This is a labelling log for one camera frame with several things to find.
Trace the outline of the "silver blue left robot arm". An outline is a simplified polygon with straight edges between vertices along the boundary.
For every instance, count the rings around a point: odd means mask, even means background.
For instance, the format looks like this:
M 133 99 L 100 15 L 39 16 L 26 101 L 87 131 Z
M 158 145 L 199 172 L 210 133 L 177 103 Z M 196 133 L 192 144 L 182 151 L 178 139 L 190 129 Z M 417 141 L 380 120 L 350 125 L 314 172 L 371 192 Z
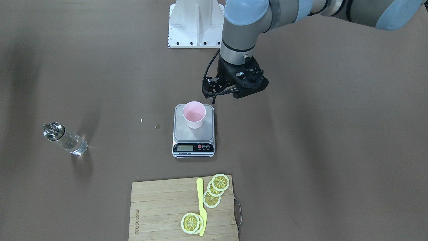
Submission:
M 269 80 L 253 56 L 258 36 L 322 15 L 375 29 L 393 31 L 408 23 L 426 0 L 227 0 L 218 58 L 217 75 L 202 78 L 202 93 L 215 102 L 217 96 L 242 98 L 263 91 Z

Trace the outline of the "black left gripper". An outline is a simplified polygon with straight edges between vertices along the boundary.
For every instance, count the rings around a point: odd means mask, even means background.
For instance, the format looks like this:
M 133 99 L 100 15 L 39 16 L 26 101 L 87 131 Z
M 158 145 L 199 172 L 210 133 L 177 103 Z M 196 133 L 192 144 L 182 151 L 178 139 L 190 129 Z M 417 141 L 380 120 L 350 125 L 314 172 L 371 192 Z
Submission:
M 218 57 L 217 75 L 208 77 L 208 71 Z M 237 74 L 242 72 L 241 64 L 231 64 L 220 55 L 214 55 L 205 69 L 202 78 L 202 94 L 206 99 L 216 99 L 217 96 L 232 94 L 236 99 L 242 97 L 242 86 L 238 83 Z

